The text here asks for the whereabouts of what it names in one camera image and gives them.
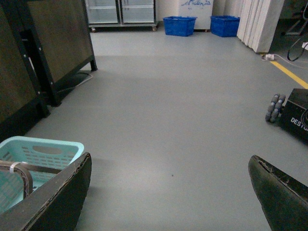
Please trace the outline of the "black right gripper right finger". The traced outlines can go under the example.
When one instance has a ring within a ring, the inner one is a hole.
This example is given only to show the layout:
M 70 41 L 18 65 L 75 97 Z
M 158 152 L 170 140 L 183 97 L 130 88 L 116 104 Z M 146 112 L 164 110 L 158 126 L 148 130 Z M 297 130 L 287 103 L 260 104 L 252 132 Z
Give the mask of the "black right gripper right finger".
M 272 231 L 308 229 L 308 187 L 261 157 L 248 163 L 254 192 Z

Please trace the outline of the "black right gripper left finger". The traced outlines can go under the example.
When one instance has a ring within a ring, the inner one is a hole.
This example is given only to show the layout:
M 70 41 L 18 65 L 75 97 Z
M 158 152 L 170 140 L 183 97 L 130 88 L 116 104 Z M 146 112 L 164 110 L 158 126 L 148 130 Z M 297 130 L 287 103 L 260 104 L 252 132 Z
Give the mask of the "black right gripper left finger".
M 73 231 L 90 186 L 92 159 L 84 153 L 0 216 L 2 231 Z

